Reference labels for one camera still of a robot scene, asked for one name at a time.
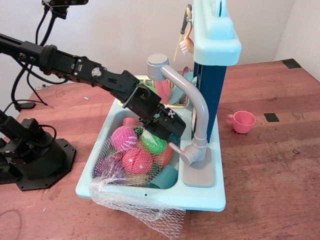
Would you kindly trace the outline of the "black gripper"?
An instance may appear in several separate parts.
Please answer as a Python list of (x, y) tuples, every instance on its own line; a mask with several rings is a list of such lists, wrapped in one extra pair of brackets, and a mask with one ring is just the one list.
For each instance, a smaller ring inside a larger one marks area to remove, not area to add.
[(149, 87), (136, 84), (121, 93), (124, 108), (135, 113), (143, 127), (156, 137), (168, 141), (171, 134), (181, 137), (186, 123), (171, 108), (163, 108), (161, 98)]

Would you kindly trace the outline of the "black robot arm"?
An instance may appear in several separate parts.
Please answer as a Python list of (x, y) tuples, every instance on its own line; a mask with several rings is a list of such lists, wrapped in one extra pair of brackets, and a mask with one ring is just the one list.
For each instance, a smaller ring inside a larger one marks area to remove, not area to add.
[(0, 36), (0, 52), (27, 65), (38, 67), (44, 74), (77, 83), (100, 87), (118, 99), (124, 108), (136, 114), (151, 134), (169, 140), (181, 137), (186, 124), (161, 98), (140, 83), (128, 71), (113, 73), (87, 57), (75, 56), (54, 45), (40, 46), (6, 35)]

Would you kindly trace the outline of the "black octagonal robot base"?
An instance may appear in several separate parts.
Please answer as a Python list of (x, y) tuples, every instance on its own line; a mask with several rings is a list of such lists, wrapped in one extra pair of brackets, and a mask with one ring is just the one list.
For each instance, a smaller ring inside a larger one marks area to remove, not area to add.
[(0, 118), (0, 183), (16, 184), (21, 191), (48, 189), (67, 175), (76, 149), (57, 138), (34, 118), (21, 123), (11, 116)]

